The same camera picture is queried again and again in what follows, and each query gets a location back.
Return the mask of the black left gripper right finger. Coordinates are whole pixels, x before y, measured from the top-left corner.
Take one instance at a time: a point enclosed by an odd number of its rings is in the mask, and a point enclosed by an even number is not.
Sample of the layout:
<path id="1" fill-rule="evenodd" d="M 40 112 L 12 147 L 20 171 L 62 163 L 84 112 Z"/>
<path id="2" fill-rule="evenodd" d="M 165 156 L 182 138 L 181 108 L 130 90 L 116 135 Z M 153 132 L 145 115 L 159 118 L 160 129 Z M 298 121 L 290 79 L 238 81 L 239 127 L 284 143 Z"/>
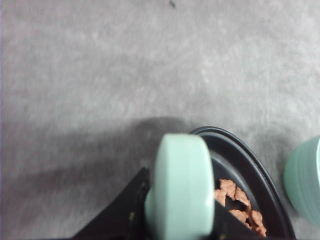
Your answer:
<path id="1" fill-rule="evenodd" d="M 264 240 L 240 222 L 225 207 L 215 201 L 213 240 Z"/>

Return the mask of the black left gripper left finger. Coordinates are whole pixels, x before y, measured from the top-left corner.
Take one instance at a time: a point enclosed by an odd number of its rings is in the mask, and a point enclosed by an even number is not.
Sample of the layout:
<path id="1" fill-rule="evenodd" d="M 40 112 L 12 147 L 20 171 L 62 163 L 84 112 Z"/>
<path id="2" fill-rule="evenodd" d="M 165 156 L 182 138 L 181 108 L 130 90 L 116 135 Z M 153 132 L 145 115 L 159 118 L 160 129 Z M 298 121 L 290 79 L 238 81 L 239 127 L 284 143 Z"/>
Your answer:
<path id="1" fill-rule="evenodd" d="M 143 167 L 121 193 L 77 232 L 73 240 L 149 240 L 144 205 L 150 171 Z"/>

